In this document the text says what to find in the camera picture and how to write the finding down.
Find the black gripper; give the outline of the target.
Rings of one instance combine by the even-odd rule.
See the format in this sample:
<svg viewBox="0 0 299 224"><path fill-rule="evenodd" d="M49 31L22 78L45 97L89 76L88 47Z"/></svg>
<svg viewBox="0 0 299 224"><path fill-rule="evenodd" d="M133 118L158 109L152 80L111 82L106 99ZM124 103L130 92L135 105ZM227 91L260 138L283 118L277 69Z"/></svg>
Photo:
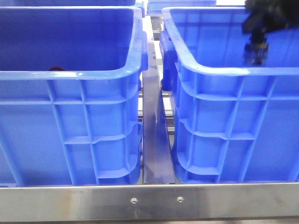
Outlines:
<svg viewBox="0 0 299 224"><path fill-rule="evenodd" d="M299 27L297 0L246 0L248 18L242 23L242 32L269 33Z"/></svg>

